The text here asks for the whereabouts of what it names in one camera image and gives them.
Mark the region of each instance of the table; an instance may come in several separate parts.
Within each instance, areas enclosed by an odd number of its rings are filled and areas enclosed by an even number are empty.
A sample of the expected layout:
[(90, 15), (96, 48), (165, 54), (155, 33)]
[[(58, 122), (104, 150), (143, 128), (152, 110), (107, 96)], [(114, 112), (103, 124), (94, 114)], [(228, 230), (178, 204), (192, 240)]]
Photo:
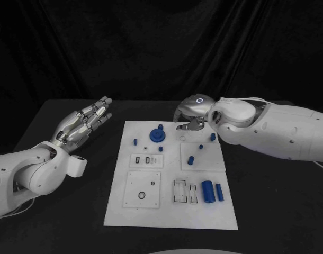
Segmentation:
[[(50, 100), (16, 151), (51, 139), (58, 123), (93, 100)], [(221, 249), (240, 253), (323, 253), (323, 169), (277, 159), (223, 140), (238, 231), (104, 226), (126, 120), (172, 121), (176, 101), (114, 101), (113, 119), (76, 155), (89, 160), (81, 178), (0, 220), (0, 253), (153, 253)]]

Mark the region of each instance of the black backdrop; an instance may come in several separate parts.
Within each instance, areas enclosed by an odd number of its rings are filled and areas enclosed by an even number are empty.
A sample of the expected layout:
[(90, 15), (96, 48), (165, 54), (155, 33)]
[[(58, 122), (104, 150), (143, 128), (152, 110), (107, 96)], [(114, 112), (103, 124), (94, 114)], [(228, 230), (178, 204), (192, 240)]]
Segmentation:
[(197, 92), (323, 112), (323, 0), (0, 3), (0, 153), (51, 98)]

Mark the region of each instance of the robotic hand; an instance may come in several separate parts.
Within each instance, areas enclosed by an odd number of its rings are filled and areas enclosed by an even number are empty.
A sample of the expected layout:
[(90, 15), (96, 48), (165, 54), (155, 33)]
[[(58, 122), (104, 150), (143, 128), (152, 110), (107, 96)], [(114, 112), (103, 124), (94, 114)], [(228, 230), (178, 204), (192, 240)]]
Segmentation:
[[(32, 149), (0, 155), (0, 217), (41, 195), (52, 193), (67, 175), (81, 177), (87, 160), (70, 155), (90, 138), (90, 134), (112, 118), (106, 111), (113, 100), (104, 97), (58, 125), (51, 142)], [(15, 190), (15, 184), (24, 187)]]
[[(247, 101), (262, 101), (257, 107)], [(178, 130), (202, 130), (210, 123), (223, 140), (290, 160), (323, 162), (323, 114), (298, 106), (276, 105), (260, 98), (221, 98), (197, 94), (175, 112), (191, 123)]]

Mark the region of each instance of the white platform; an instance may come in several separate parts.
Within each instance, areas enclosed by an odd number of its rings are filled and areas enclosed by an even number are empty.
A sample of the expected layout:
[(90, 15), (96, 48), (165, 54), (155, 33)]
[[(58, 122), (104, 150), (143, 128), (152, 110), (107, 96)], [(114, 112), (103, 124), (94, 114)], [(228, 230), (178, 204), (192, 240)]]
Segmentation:
[[(221, 150), (218, 153), (214, 151), (214, 157), (210, 158), (211, 161), (218, 161), (220, 168), (213, 168), (215, 171), (182, 170), (182, 143), (194, 143), (191, 147), (200, 144), (218, 144), (218, 139), (211, 141), (211, 134), (215, 132), (208, 124), (200, 132), (189, 133), (188, 131), (178, 131), (176, 126), (184, 123), (126, 121), (104, 221), (106, 226), (238, 229)], [(163, 142), (155, 143), (151, 140), (151, 131), (158, 128), (159, 124), (165, 126), (166, 139)], [(132, 154), (146, 153), (151, 155), (163, 155), (163, 168), (130, 167)], [(161, 173), (159, 208), (125, 207), (126, 184), (130, 171)], [(188, 189), (191, 184), (198, 186), (198, 204), (191, 204), (189, 200), (188, 203), (174, 202), (174, 180), (187, 180)], [(218, 199), (213, 204), (204, 202), (202, 182), (205, 180), (214, 182), (214, 187), (215, 184), (221, 183), (224, 202), (220, 202)]]

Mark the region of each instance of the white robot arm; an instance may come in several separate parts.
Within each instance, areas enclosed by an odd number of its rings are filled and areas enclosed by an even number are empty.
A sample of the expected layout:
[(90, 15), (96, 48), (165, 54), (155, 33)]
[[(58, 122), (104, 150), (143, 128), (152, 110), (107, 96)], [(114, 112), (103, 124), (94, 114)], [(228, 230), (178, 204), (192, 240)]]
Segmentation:
[[(246, 100), (267, 104), (254, 106)], [(276, 105), (260, 98), (191, 96), (181, 103), (175, 122), (184, 115), (191, 123), (181, 130), (201, 130), (208, 122), (223, 140), (290, 160), (323, 162), (323, 114), (298, 106)]]
[(90, 107), (73, 112), (58, 125), (51, 142), (32, 149), (0, 155), (0, 217), (41, 195), (52, 193), (67, 175), (81, 177), (87, 160), (70, 153), (112, 118), (104, 116), (113, 100), (104, 97)]

